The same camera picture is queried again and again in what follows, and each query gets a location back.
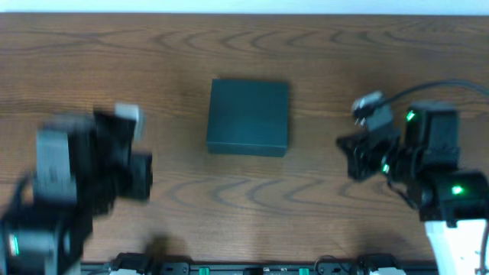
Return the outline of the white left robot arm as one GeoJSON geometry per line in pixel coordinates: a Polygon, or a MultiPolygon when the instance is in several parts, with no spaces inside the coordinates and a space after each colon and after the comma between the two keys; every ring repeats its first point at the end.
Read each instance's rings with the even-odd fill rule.
{"type": "Polygon", "coordinates": [[[37,167],[1,218],[3,274],[65,274],[83,255],[96,216],[118,197],[145,202],[152,155],[132,151],[139,115],[60,115],[37,131],[37,167]]]}

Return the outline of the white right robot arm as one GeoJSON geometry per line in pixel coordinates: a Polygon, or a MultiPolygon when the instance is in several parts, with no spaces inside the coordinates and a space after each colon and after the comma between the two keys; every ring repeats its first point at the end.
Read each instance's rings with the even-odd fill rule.
{"type": "Polygon", "coordinates": [[[384,100],[355,103],[365,129],[339,137],[348,176],[362,182],[377,173],[419,213],[440,274],[488,272],[488,179],[460,168],[458,112],[446,102],[420,101],[406,110],[406,130],[393,123],[384,100]]]}

